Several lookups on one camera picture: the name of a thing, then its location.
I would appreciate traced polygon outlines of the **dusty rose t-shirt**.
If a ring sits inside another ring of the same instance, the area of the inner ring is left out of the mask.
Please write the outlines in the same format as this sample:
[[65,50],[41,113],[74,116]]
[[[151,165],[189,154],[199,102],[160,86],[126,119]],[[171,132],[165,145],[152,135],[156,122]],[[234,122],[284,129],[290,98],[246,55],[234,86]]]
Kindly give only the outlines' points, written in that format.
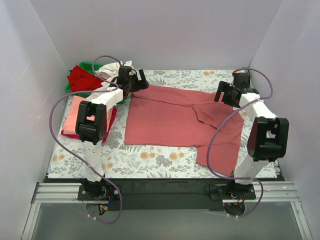
[[126,120],[126,145],[196,147],[196,162],[229,176],[235,170],[244,119],[215,102],[215,93],[150,85],[132,93]]

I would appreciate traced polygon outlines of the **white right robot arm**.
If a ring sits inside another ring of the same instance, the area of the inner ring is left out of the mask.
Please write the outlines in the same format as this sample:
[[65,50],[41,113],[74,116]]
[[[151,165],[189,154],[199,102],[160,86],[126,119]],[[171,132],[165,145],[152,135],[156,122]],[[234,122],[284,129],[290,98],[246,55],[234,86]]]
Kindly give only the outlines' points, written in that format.
[[244,110],[252,121],[252,128],[245,159],[220,187],[218,195],[221,199],[254,198],[253,181],[258,173],[286,154],[289,121],[272,113],[258,90],[251,87],[250,68],[236,69],[232,76],[232,83],[219,82],[214,101]]

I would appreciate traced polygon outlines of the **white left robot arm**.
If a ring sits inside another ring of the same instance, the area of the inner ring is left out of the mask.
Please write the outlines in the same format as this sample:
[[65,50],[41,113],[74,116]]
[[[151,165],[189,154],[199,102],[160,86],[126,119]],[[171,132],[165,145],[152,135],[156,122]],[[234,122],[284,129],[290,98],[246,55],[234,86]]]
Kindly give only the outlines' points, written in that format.
[[118,76],[108,84],[106,92],[79,104],[75,132],[84,149],[85,172],[81,181],[83,191],[95,200],[104,199],[107,186],[102,183],[102,142],[107,135],[107,113],[130,93],[147,89],[145,73],[131,66],[119,67]]

